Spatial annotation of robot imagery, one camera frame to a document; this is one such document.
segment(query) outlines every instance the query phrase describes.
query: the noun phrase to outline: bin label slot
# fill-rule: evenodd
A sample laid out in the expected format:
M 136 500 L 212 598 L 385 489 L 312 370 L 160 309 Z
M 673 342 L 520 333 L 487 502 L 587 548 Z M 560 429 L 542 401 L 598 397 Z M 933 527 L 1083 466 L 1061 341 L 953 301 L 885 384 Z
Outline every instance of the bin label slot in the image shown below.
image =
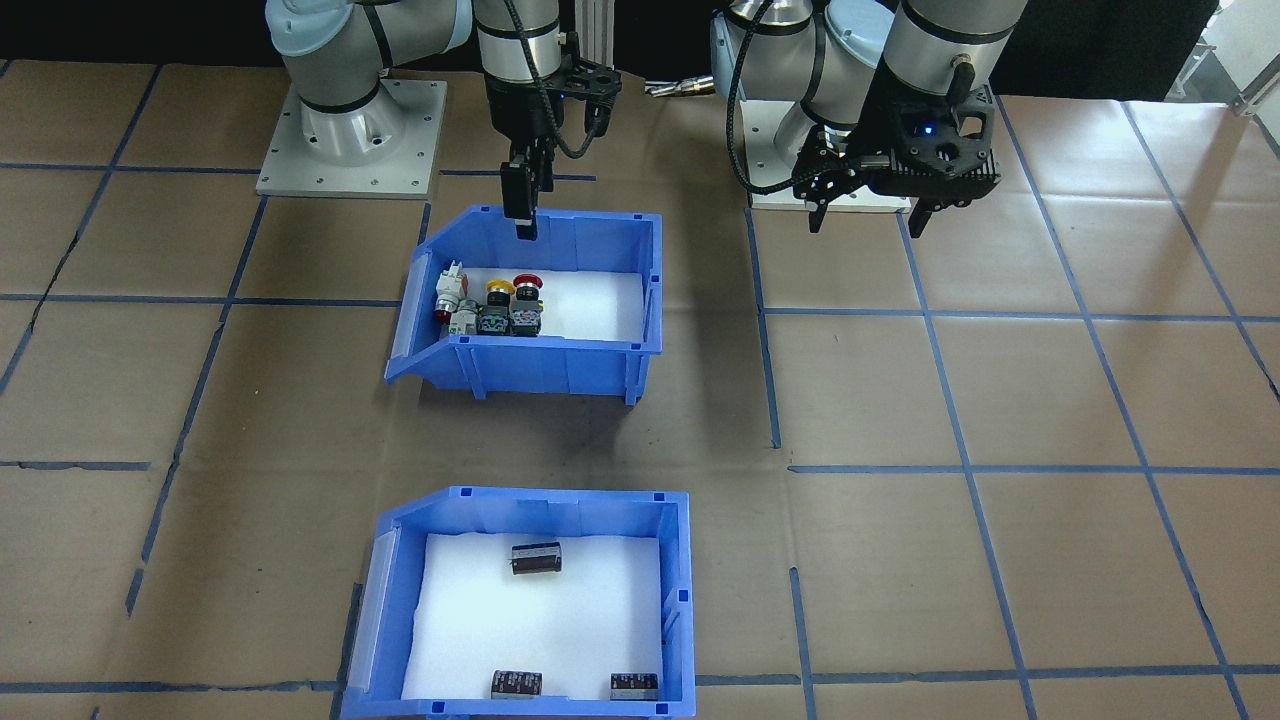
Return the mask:
M 374 657 L 378 651 L 378 629 L 383 618 L 383 602 L 390 580 L 392 559 L 399 543 L 401 529 L 383 533 L 374 541 L 369 560 L 369 578 L 365 582 L 365 601 L 356 624 L 356 644 L 351 651 L 349 685 L 369 691 L 374 676 Z
M 392 342 L 392 357 L 404 357 L 413 351 L 413 336 L 417 334 L 417 309 L 422 304 L 422 288 L 430 255 L 422 254 L 408 268 L 404 282 L 404 302 L 401 306 L 399 320 L 396 323 L 396 340 Z

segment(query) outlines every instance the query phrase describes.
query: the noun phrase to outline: blue storage bin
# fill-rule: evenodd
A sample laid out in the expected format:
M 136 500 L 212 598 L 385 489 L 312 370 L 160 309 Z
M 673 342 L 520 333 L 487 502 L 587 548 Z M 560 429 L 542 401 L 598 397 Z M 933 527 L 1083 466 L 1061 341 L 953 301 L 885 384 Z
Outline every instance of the blue storage bin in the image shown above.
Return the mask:
M 429 534 L 538 534 L 557 538 L 655 538 L 660 575 L 662 673 L 657 701 L 401 700 L 422 592 Z M 691 717 L 692 568 L 689 495 L 453 487 L 379 518 L 357 621 L 342 717 L 472 715 Z M 493 623 L 476 618 L 476 623 Z
M 644 301 L 636 341 L 444 336 L 434 318 L 435 281 L 463 268 L 636 273 Z M 662 352 L 662 218 L 653 214 L 539 209 L 538 240 L 516 237 L 500 208 L 475 205 L 413 251 L 388 383 L 406 374 L 440 389 L 644 395 L 649 361 Z

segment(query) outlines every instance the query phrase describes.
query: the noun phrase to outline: blue grid line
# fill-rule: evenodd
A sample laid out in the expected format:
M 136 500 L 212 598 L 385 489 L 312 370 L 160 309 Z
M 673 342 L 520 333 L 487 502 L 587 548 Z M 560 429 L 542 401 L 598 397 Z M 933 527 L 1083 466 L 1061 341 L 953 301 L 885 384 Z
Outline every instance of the blue grid line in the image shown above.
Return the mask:
M 81 237 L 84 234 L 84 228 L 88 227 L 90 218 L 93 217 L 93 210 L 97 209 L 99 201 L 102 200 L 102 193 L 106 191 L 106 184 L 111 179 L 111 168 L 115 167 L 120 160 L 120 155 L 124 154 L 125 145 L 129 143 L 129 138 L 133 137 L 133 131 L 138 126 L 138 119 L 142 117 L 142 110 L 147 105 L 147 100 L 151 97 L 151 91 L 156 86 L 156 79 L 160 77 L 160 67 L 157 65 L 151 73 L 151 79 L 147 81 L 146 90 L 142 91 L 142 99 L 138 100 L 138 106 L 133 110 L 133 117 L 129 118 L 129 124 L 124 128 L 124 137 L 120 138 L 120 143 L 116 145 L 115 152 L 111 155 L 111 163 L 102 173 L 102 178 L 97 183 L 97 188 L 93 191 L 93 197 L 88 202 L 88 208 L 84 209 L 84 215 L 81 217 L 79 224 L 76 227 L 76 233 L 72 234 L 72 241 L 67 245 L 67 250 L 63 256 L 59 258 L 58 265 L 54 268 L 52 277 L 49 278 L 49 284 L 45 286 L 45 292 L 40 296 L 36 302 L 36 307 L 31 311 L 31 322 L 27 323 L 27 329 L 22 333 L 22 340 L 18 341 L 18 347 L 14 350 L 13 356 L 9 357 L 9 364 L 5 366 L 4 375 L 0 375 L 0 395 L 4 395 L 5 388 L 9 387 L 9 380 L 13 379 L 14 373 L 18 370 L 18 363 L 22 361 L 23 354 L 27 351 L 27 346 L 31 343 L 31 338 L 36 334 L 36 320 L 40 318 L 40 309 L 44 307 L 45 300 L 49 297 L 50 291 L 54 290 L 54 283 L 58 282 L 58 275 L 61 274 L 63 268 L 67 265 L 67 259 L 70 258 L 72 251 L 79 245 Z
M 1213 269 L 1213 264 L 1208 260 L 1208 254 L 1204 252 L 1204 246 L 1199 241 L 1199 234 L 1196 233 L 1196 228 L 1192 227 L 1190 218 L 1187 217 L 1187 211 L 1183 209 L 1181 201 L 1178 200 L 1178 195 L 1174 192 L 1174 187 L 1169 183 L 1169 178 L 1165 177 L 1165 170 L 1160 167 L 1156 160 L 1156 155 L 1151 151 L 1151 146 L 1147 143 L 1147 137 L 1142 133 L 1142 128 L 1138 127 L 1138 120 L 1133 117 L 1133 110 L 1129 109 L 1126 102 L 1120 104 L 1120 109 L 1124 110 L 1124 117 L 1129 120 L 1129 127 L 1133 128 L 1134 136 L 1138 138 L 1138 143 L 1142 145 L 1142 151 L 1147 155 L 1147 160 L 1151 163 L 1152 169 L 1156 170 L 1156 176 L 1160 178 L 1160 184 L 1164 186 L 1165 193 L 1169 196 L 1169 201 L 1174 205 L 1174 210 L 1178 213 L 1178 219 L 1181 220 L 1183 228 L 1187 229 L 1188 237 L 1192 240 L 1192 245 L 1196 247 L 1196 254 L 1199 255 L 1201 263 L 1204 264 L 1204 269 L 1208 270 L 1208 277 L 1213 281 L 1213 287 L 1217 290 L 1217 295 L 1222 299 L 1222 304 L 1226 305 L 1226 313 L 1231 316 L 1235 323 L 1235 329 L 1240 333 L 1244 340 L 1244 345 L 1249 348 L 1249 355 L 1253 356 L 1253 361 L 1258 364 L 1258 369 L 1267 378 L 1267 384 L 1271 386 L 1271 395 L 1280 400 L 1280 388 L 1276 388 L 1276 378 L 1267 369 L 1266 361 L 1262 359 L 1262 354 L 1258 352 L 1258 347 L 1253 343 L 1253 338 L 1249 337 L 1249 331 L 1244 327 L 1244 322 L 1240 319 L 1240 314 L 1235 311 L 1235 305 L 1231 302 L 1230 296 L 1226 293 L 1226 286 L 1217 277 L 1217 270 Z
M 160 487 L 160 496 L 156 498 L 155 510 L 151 512 L 151 524 L 147 527 L 146 538 L 142 541 L 142 564 L 143 566 L 151 559 L 151 551 L 155 547 L 156 536 L 160 532 L 160 518 L 164 514 L 165 502 L 169 500 L 169 491 L 173 488 L 174 477 L 178 473 L 179 465 L 182 465 L 182 451 L 187 445 L 187 436 L 191 433 L 191 427 L 196 420 L 196 410 L 200 407 L 200 400 L 205 395 L 205 384 L 209 382 L 209 373 L 214 366 L 214 356 L 218 355 L 218 346 L 223 341 L 223 331 L 227 329 L 227 318 L 230 315 L 232 299 L 236 297 L 236 291 L 239 288 L 241 278 L 244 275 L 244 266 L 248 264 L 248 256 L 253 251 L 253 240 L 257 237 L 259 227 L 262 223 L 262 214 L 266 211 L 268 199 L 264 196 L 257 202 L 257 213 L 253 215 L 253 223 L 250 225 L 248 237 L 244 240 L 244 250 L 241 252 L 239 264 L 236 266 L 236 275 L 232 278 L 230 287 L 227 290 L 227 300 L 223 305 L 221 315 L 219 316 L 218 329 L 214 331 L 212 338 L 209 341 L 209 351 L 205 354 L 205 363 L 200 368 L 200 377 L 196 380 L 196 387 L 191 393 L 191 402 L 187 405 L 187 415 L 182 421 L 182 430 L 178 433 L 178 442 L 173 450 L 173 460 L 169 462 L 169 470 L 165 473 L 164 484 Z
M 1016 680 L 1016 670 L 937 670 L 929 673 L 819 673 L 819 685 L 882 685 L 892 683 L 984 683 Z
M 1080 314 L 1084 315 L 1084 325 L 1089 331 L 1089 338 L 1093 341 L 1094 352 L 1098 355 L 1098 361 L 1102 364 L 1102 372 L 1106 374 L 1107 384 L 1111 387 L 1111 393 L 1115 396 L 1116 406 L 1120 409 L 1120 415 L 1124 419 L 1125 429 L 1129 433 L 1129 438 L 1133 442 L 1133 448 L 1138 454 L 1138 461 L 1144 469 L 1147 478 L 1147 487 L 1151 489 L 1152 500 L 1156 503 L 1156 510 L 1160 514 L 1160 520 L 1165 527 L 1165 533 L 1169 536 L 1169 542 L 1172 546 L 1174 555 L 1178 559 L 1178 565 L 1183 573 L 1183 579 L 1187 582 L 1187 589 L 1190 592 L 1192 598 L 1196 602 L 1196 610 L 1199 612 L 1201 624 L 1204 626 L 1204 633 L 1208 635 L 1210 644 L 1213 647 L 1213 655 L 1217 657 L 1217 664 L 1222 674 L 1224 680 L 1226 680 L 1226 687 L 1231 693 L 1231 700 L 1235 702 L 1235 710 L 1240 716 L 1240 720 L 1249 720 L 1249 711 L 1244 707 L 1244 698 L 1240 696 L 1240 689 L 1235 683 L 1235 675 L 1231 671 L 1231 666 L 1226 660 L 1226 652 L 1222 650 L 1222 643 L 1217 637 L 1217 632 L 1213 629 L 1213 623 L 1208 616 L 1208 611 L 1204 609 L 1203 600 L 1201 598 L 1199 587 L 1196 584 L 1196 577 L 1192 574 L 1190 562 L 1187 560 L 1183 552 L 1181 542 L 1178 539 L 1178 533 L 1174 529 L 1172 519 L 1169 515 L 1169 510 L 1165 507 L 1164 497 L 1160 493 L 1160 486 L 1156 483 L 1155 473 L 1152 471 L 1151 464 L 1147 460 L 1147 452 L 1143 448 L 1142 439 L 1138 437 L 1137 427 L 1133 421 L 1133 415 L 1129 413 L 1129 406 L 1120 392 L 1120 384 L 1116 380 L 1115 373 L 1111 368 L 1111 363 L 1107 360 L 1106 348 L 1102 346 L 1102 338 L 1098 336 L 1097 327 L 1093 323 L 1093 318 L 1089 315 L 1088 305 L 1084 302 L 1084 293 L 1080 291 L 1080 286 L 1076 282 L 1075 273 L 1071 270 L 1071 264 L 1068 261 L 1066 251 L 1062 249 L 1062 242 L 1057 234 L 1057 227 L 1053 224 L 1053 219 L 1048 213 L 1048 206 L 1044 204 L 1044 197 L 1041 195 L 1039 186 L 1032 174 L 1030 165 L 1027 161 L 1027 155 L 1023 152 L 1021 142 L 1018 140 L 1018 133 L 1014 131 L 1014 126 L 1010 122 L 1009 113 L 1005 109 L 1004 100 L 997 95 L 996 106 L 1000 108 L 1000 114 L 1005 120 L 1005 127 L 1009 129 L 1009 138 L 1014 145 L 1014 151 L 1018 154 L 1018 160 L 1021 163 L 1023 172 L 1027 174 L 1027 182 L 1030 184 L 1032 195 L 1036 197 L 1036 204 L 1039 206 L 1041 217 L 1044 219 L 1044 227 L 1048 229 L 1050 238 L 1053 241 L 1053 250 L 1057 252 L 1059 260 L 1062 264 L 1062 270 L 1066 273 L 1066 281 L 1071 286 L 1071 293 L 1075 296 L 1075 302 L 1080 307 Z M 1234 310 L 1228 306 L 1228 310 L 1233 313 Z
M 84 170 L 92 173 L 105 173 L 110 169 L 110 165 L 78 163 L 0 163 L 0 170 Z
M 232 305 L 288 305 L 294 307 L 399 307 L 399 300 L 324 300 L 311 297 L 236 297 Z
M 760 252 L 755 246 L 755 219 L 751 209 L 742 210 L 746 217 L 746 245 L 751 252 L 751 282 L 755 290 L 755 322 L 760 336 L 760 361 L 764 364 L 764 396 L 769 404 L 769 432 L 773 433 L 773 448 L 782 447 L 782 425 L 778 421 L 778 396 L 773 384 L 773 356 L 769 355 L 769 324 L 764 315 L 764 286 L 760 282 Z
M 1233 665 L 1236 675 L 1280 675 L 1280 665 Z M 1066 680 L 1092 678 L 1187 678 L 1217 675 L 1217 665 L 1133 665 L 1097 667 L 1032 667 L 1027 670 L 1033 680 Z M 924 673 L 818 673 L 815 685 L 878 685 L 895 683 L 986 683 L 1015 680 L 1015 670 L 934 670 Z M 778 687 L 800 685 L 799 675 L 698 675 L 698 687 Z M 334 680 L 287 680 L 265 685 L 214 685 L 201 683 L 161 682 L 59 682 L 59 683 L 0 683 L 0 694 L 128 694 L 128 693 L 202 693 L 202 692 L 325 692 L 343 691 L 343 683 Z
M 453 177 L 463 177 L 463 178 L 467 178 L 467 177 L 471 177 L 471 178 L 488 178 L 488 177 L 498 177 L 502 173 L 500 173 L 500 170 L 439 170 L 439 174 L 442 174 L 442 176 L 453 176 Z M 595 176 L 575 176 L 575 174 L 552 173 L 552 179 L 595 182 L 596 177 Z
M 0 295 L 0 301 L 31 301 L 40 296 Z M 63 293 L 44 297 L 45 302 L 136 302 L 152 305 L 223 305 L 225 297 L 202 295 L 79 295 Z M 232 305 L 298 305 L 305 307 L 399 307 L 399 300 L 375 299 L 326 299 L 326 297 L 233 297 Z
M 180 165 L 95 165 L 92 163 L 0 163 L 0 169 L 5 170 L 83 170 L 83 172 L 115 172 L 115 173 L 189 173 L 189 174 L 221 174 L 221 176 L 256 176 L 261 168 L 197 168 Z
M 919 310 L 892 307 L 765 307 L 765 315 L 874 315 L 892 318 L 920 318 Z
M 1280 468 L 1216 468 L 1180 465 L 970 465 L 979 475 L 995 474 L 1074 474 L 1074 473 L 1146 473 L 1157 475 L 1252 475 L 1280 477 Z M 787 465 L 800 475 L 923 475 L 963 473 L 964 465 Z
M 991 582 L 996 591 L 996 602 L 1000 605 L 1000 615 L 1005 623 L 1005 633 L 1009 635 L 1009 651 L 1014 659 L 1014 669 L 1018 673 L 1018 684 L 1023 691 L 1023 705 L 1027 706 L 1028 720 L 1037 720 L 1036 698 L 1032 694 L 1030 679 L 1027 676 L 1027 662 L 1023 660 L 1021 643 L 1018 642 L 1018 629 L 1014 626 L 1014 614 L 1009 607 L 1009 596 L 1005 592 L 1005 580 L 1000 574 L 1000 562 L 996 559 L 996 547 L 991 541 L 991 529 L 987 527 L 987 514 L 982 509 L 982 495 L 978 492 L 978 480 L 974 478 L 973 464 L 969 460 L 969 447 L 964 439 L 964 429 L 960 427 L 960 413 L 956 410 L 955 397 L 951 395 L 951 382 L 947 378 L 946 363 L 942 360 L 942 346 L 938 343 L 937 328 L 933 325 L 933 315 L 929 310 L 929 300 L 924 293 L 924 282 L 920 279 L 920 269 L 915 261 L 915 250 L 911 247 L 911 236 L 906 229 L 906 220 L 897 213 L 897 232 L 902 237 L 902 249 L 906 251 L 906 261 L 911 269 L 911 281 L 915 283 L 915 295 L 920 300 L 920 310 L 924 311 L 924 331 L 929 336 L 929 347 L 933 351 L 933 363 L 938 369 L 938 382 L 942 384 L 942 397 L 946 400 L 947 415 L 951 419 L 951 432 L 955 434 L 956 450 L 960 452 L 960 464 L 964 469 L 965 486 L 969 488 L 969 501 L 973 503 L 974 519 L 978 523 L 978 534 L 982 538 L 982 550 L 987 556 L 987 566 L 991 569 Z
M 360 623 L 360 602 L 365 585 L 355 583 L 351 587 L 351 605 L 347 606 L 347 629 L 342 635 L 342 659 L 338 661 L 337 688 L 333 702 L 329 703 L 329 720 L 342 716 L 342 697 L 347 689 L 347 673 L 351 670 L 351 651 L 356 644 L 356 625 Z
M 293 693 L 298 691 L 334 692 L 333 680 L 289 680 L 268 685 L 202 685 L 159 682 L 95 683 L 0 683 L 0 694 L 124 694 L 124 693 Z
M 431 224 L 431 204 L 422 204 L 422 223 L 417 227 L 417 245 L 426 242 L 426 228 Z
M 191 173 L 205 176 L 256 176 L 261 168 L 197 168 L 180 165 L 119 165 L 114 168 L 118 173 Z
M 800 646 L 800 685 L 804 688 L 804 710 L 808 720 L 818 720 L 818 698 L 813 692 L 813 665 L 809 661 L 809 628 L 804 619 L 804 596 L 800 592 L 800 570 L 792 568 L 791 607 L 796 616 L 796 641 Z
M 145 473 L 150 462 L 102 462 L 102 461 L 61 461 L 61 460 L 0 460 L 0 468 L 19 468 L 22 470 L 95 470 L 100 473 Z
M 142 589 L 142 568 L 133 569 L 133 579 L 129 582 L 129 592 L 124 596 L 124 614 L 133 616 L 133 606 L 138 602 L 138 591 Z
M 1138 665 L 1115 667 L 1048 667 L 1029 670 L 1033 680 L 1068 680 L 1084 678 L 1185 678 L 1221 675 L 1217 665 Z
M 893 318 L 923 318 L 920 310 L 897 307 L 765 307 L 768 315 L 870 315 Z M 1014 319 L 1014 320 L 1083 320 L 1079 313 L 1038 313 L 1027 310 L 929 310 L 934 318 Z M 1230 315 L 1161 315 L 1139 313 L 1106 313 L 1091 315 L 1094 320 L 1140 320 L 1149 323 L 1231 323 Z M 1249 315 L 1240 318 L 1252 323 L 1280 323 L 1280 316 Z
M 9 364 L 5 365 L 4 374 L 0 375 L 0 395 L 4 395 L 4 391 L 9 387 L 9 380 L 13 379 L 13 374 L 18 370 L 18 363 L 27 351 L 27 345 L 31 343 L 32 329 L 33 322 L 27 322 L 26 329 L 22 331 L 22 338 L 18 341 L 18 347 L 13 350 L 13 355 L 9 356 Z
M 694 684 L 703 688 L 730 685 L 799 685 L 800 675 L 778 673 L 772 675 L 698 675 Z

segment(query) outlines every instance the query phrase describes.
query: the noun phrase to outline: metal mounting plate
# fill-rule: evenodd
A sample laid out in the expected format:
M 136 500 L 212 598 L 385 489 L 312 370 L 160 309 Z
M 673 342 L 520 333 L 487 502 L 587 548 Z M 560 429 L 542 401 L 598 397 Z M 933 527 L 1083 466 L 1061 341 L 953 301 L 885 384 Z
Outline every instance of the metal mounting plate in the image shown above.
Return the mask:
M 291 87 L 257 177 L 259 195 L 425 200 L 435 174 L 447 83 L 384 79 L 406 113 L 401 146 L 369 165 L 348 168 L 316 158 L 302 136 L 298 94 Z
M 742 135 L 746 137 L 746 172 L 754 184 L 773 184 L 791 177 L 795 159 L 783 160 L 773 146 L 782 117 L 792 102 L 776 100 L 746 100 L 742 106 Z M 771 195 L 751 195 L 751 206 L 762 210 L 804 210 L 804 201 L 794 197 L 791 190 Z M 897 213 L 910 210 L 905 197 L 876 195 L 861 188 L 845 195 L 827 206 L 831 213 Z

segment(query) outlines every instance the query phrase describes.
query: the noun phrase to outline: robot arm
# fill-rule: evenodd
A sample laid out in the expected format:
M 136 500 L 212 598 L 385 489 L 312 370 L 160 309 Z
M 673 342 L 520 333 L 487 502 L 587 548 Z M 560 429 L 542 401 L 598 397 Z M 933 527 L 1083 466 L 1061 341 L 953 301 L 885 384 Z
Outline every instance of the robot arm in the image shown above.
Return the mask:
M 266 0 L 271 41 L 301 100 L 308 150 L 355 167 L 397 151 L 406 117 L 381 70 L 462 45 L 475 28 L 493 127 L 511 141 L 503 208 L 538 234 L 538 193 L 553 188 L 556 149 L 581 158 L 609 126 L 621 76 L 579 55 L 557 0 Z M 586 140 L 561 135 L 564 97 L 586 101 Z
M 790 188 L 818 232 L 827 206 L 869 187 L 916 197 L 909 228 L 984 197 L 1001 179 L 988 76 L 1027 0 L 737 0 L 712 26 L 717 90 L 739 181 Z M 774 143 L 791 179 L 750 183 L 733 151 L 732 99 L 792 100 Z

